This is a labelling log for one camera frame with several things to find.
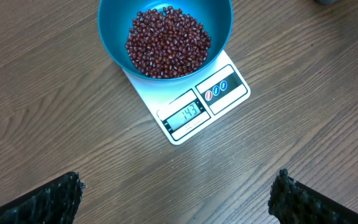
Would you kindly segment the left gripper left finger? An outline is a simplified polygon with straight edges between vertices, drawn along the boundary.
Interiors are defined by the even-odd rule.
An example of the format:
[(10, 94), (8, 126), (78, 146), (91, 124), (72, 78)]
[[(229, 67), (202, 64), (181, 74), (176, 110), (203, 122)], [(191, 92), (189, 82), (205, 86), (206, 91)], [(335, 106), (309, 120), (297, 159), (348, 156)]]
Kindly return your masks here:
[(72, 224), (85, 183), (79, 173), (67, 172), (0, 207), (0, 224)]

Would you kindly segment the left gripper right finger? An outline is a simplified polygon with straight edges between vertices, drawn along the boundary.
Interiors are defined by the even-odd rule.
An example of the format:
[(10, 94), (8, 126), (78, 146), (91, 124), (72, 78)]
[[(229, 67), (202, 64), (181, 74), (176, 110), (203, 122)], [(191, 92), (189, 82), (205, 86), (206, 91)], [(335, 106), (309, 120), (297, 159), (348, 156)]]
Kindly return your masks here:
[(358, 224), (358, 213), (291, 178), (286, 169), (271, 186), (268, 213), (281, 224)]

